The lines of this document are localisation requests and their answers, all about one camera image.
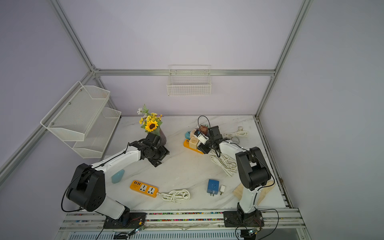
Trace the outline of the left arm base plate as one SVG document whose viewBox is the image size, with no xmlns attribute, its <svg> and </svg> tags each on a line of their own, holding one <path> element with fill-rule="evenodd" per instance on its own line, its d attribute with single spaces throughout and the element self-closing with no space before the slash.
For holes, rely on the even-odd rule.
<svg viewBox="0 0 384 240">
<path fill-rule="evenodd" d="M 144 226 L 147 213 L 130 212 L 115 220 L 106 217 L 104 229 L 138 229 Z"/>
</svg>

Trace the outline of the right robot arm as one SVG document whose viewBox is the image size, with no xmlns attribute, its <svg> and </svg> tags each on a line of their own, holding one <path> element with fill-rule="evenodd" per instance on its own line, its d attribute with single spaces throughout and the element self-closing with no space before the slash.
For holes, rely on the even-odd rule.
<svg viewBox="0 0 384 240">
<path fill-rule="evenodd" d="M 241 147 L 223 137 L 218 126 L 208 128 L 200 125 L 194 137 L 199 140 L 197 149 L 203 154 L 210 154 L 211 159 L 217 162 L 228 176 L 239 174 L 244 189 L 237 206 L 238 214 L 246 216 L 256 212 L 263 189 L 274 185 L 268 184 L 273 176 L 260 148 Z"/>
</svg>

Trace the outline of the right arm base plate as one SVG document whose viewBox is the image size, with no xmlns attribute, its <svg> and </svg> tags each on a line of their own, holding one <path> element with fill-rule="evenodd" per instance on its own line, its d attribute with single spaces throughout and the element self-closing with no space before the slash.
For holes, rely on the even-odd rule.
<svg viewBox="0 0 384 240">
<path fill-rule="evenodd" d="M 253 211 L 250 214 L 241 215 L 237 211 L 225 211 L 225 227 L 264 227 L 264 218 L 261 211 Z"/>
</svg>

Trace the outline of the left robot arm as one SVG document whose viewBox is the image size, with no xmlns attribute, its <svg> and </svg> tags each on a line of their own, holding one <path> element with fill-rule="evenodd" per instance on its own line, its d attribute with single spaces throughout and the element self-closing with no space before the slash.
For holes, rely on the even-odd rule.
<svg viewBox="0 0 384 240">
<path fill-rule="evenodd" d="M 108 197 L 106 179 L 140 160 L 148 160 L 154 167 L 159 166 L 170 153 L 165 144 L 164 138 L 149 133 L 146 138 L 128 143 L 123 150 L 105 160 L 92 165 L 79 165 L 64 197 L 81 210 L 96 212 L 127 225 L 130 222 L 130 209 Z"/>
</svg>

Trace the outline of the blue cube plug adapter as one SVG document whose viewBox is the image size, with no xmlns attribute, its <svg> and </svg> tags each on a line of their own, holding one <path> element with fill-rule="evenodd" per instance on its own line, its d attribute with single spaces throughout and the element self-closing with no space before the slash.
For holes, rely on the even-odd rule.
<svg viewBox="0 0 384 240">
<path fill-rule="evenodd" d="M 209 179 L 207 193 L 210 194 L 211 196 L 217 195 L 219 192 L 219 186 L 220 186 L 219 181 Z"/>
</svg>

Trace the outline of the beige cube plug adapter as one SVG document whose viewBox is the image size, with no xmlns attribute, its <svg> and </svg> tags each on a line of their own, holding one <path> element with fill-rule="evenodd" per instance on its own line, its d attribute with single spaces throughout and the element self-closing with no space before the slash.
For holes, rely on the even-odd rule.
<svg viewBox="0 0 384 240">
<path fill-rule="evenodd" d="M 192 137 L 190 140 L 189 140 L 189 148 L 193 149 L 193 150 L 196 150 L 198 148 L 198 145 L 199 145 L 199 139 L 196 138 L 196 137 Z"/>
</svg>

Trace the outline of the small white plug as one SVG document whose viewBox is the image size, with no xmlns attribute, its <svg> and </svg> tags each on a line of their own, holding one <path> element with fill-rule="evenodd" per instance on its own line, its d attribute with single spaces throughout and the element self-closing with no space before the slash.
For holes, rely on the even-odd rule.
<svg viewBox="0 0 384 240">
<path fill-rule="evenodd" d="M 222 195 L 223 193 L 224 193 L 224 191 L 225 191 L 225 186 L 224 185 L 221 185 L 220 186 L 220 189 L 219 189 L 219 193 L 220 193 L 220 195 Z"/>
</svg>

